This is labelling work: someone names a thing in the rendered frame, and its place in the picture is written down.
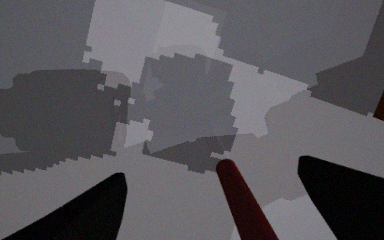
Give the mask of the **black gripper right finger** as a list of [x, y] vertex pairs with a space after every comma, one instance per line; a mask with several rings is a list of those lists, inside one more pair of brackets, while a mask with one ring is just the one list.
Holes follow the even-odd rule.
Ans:
[[300, 156], [297, 173], [337, 240], [384, 240], [384, 178]]

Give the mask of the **dark red peg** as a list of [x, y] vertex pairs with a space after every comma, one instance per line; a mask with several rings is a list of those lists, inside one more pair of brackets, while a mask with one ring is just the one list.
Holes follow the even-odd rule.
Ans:
[[241, 240], [278, 240], [236, 164], [221, 160], [216, 172]]

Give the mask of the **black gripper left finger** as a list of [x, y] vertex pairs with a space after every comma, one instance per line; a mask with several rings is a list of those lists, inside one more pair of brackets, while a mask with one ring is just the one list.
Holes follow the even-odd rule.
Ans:
[[116, 240], [127, 193], [124, 173], [115, 173], [2, 240]]

